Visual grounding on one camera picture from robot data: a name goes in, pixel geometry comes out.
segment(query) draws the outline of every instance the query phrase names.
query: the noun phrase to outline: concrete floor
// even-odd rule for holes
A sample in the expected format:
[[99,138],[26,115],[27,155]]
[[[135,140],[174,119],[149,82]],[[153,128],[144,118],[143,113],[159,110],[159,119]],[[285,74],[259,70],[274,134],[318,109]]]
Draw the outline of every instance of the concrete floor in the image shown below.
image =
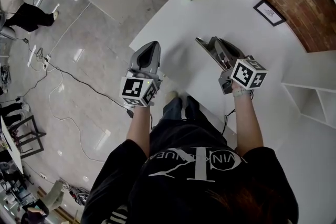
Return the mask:
[[[40,8],[45,12],[50,13],[60,4],[59,18],[51,27],[40,27],[31,35],[20,28],[14,28],[18,38],[29,39],[31,49],[36,44],[37,49],[42,47],[43,54],[47,55],[70,24],[88,6],[52,52],[51,63],[123,103],[118,97],[119,82],[125,75],[128,61],[133,54],[128,45],[166,1],[146,0],[133,16],[120,25],[93,4],[88,6],[87,0],[44,0]],[[37,72],[42,64],[37,62],[35,56],[31,65],[37,71],[28,68],[28,56],[25,43],[21,40],[13,43],[8,60],[12,84],[8,94],[2,95],[0,101],[23,95],[46,74],[43,70]],[[53,117],[48,100],[54,88],[56,90],[50,95],[53,114],[62,119],[72,118],[80,132],[72,120],[59,121]],[[171,90],[186,95],[183,89],[169,78],[163,78],[161,89],[154,99],[155,106],[151,108],[153,125],[156,125],[162,116],[164,97]],[[25,96],[25,100],[30,104],[38,127],[47,135],[42,138],[45,150],[24,161],[37,173],[45,174],[51,182],[61,177],[72,185],[89,190],[103,166],[102,162],[89,158],[104,161],[110,152],[125,140],[131,122],[125,110],[69,75],[65,74],[63,77],[57,70],[48,72],[47,77]],[[223,129],[221,121],[208,111],[204,113],[215,127]],[[229,130],[225,136],[229,145],[235,147],[235,136],[231,135]],[[27,170],[37,186],[46,191],[51,189],[51,183],[43,180],[29,167]],[[69,194],[64,198],[63,208],[73,216],[76,210],[79,210],[78,216],[83,210]]]

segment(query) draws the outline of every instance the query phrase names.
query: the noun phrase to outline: white shelf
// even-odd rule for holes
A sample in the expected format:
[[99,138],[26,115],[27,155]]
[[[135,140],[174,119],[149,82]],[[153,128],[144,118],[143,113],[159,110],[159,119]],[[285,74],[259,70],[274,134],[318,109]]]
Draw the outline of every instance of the white shelf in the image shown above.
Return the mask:
[[315,89],[284,84],[287,92],[302,115],[326,123],[321,101]]
[[318,90],[327,124],[336,128],[336,93]]

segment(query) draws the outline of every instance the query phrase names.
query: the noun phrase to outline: equipment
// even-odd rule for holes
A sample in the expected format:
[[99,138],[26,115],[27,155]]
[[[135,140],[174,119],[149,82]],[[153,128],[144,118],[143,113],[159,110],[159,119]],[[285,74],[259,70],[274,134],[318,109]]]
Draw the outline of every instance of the equipment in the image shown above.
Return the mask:
[[245,56],[241,50],[222,38],[212,37],[209,43],[200,38],[196,38],[196,41],[223,69],[218,80],[223,94],[232,93],[233,80],[246,90],[260,88],[267,70],[253,56]]
[[149,106],[162,80],[156,74],[161,47],[157,41],[142,46],[132,57],[125,77],[121,78],[119,96],[130,106]]

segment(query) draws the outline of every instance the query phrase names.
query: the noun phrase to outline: black t-shirt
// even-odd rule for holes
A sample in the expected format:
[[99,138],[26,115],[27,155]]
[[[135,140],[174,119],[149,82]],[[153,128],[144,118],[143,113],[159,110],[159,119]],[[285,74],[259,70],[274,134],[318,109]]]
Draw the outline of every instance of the black t-shirt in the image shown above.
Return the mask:
[[[36,208],[36,209],[41,209],[46,214],[43,216],[40,213],[30,212],[30,211],[28,211],[28,208],[30,208],[30,207],[33,207],[33,208]],[[44,220],[49,215],[49,209],[46,207],[46,205],[40,199],[38,199],[36,202],[33,202],[29,205],[23,206],[23,209],[26,211],[26,213],[23,215],[23,218],[28,218],[30,223],[32,223],[32,224],[44,223]]]
[[297,202],[273,150],[255,148],[241,158],[212,126],[188,121],[161,121],[150,140],[149,159],[131,140],[110,154],[81,224],[102,223],[123,204],[127,223],[236,223],[214,194],[252,181],[278,193],[288,219],[298,222]]

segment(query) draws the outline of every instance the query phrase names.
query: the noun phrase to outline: framed artwork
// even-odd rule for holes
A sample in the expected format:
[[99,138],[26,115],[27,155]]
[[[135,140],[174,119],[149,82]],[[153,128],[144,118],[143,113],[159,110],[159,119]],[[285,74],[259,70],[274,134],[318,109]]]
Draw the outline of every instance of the framed artwork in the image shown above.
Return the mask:
[[260,1],[253,7],[263,18],[268,20],[273,26],[277,26],[286,21],[286,19],[274,8],[267,0]]

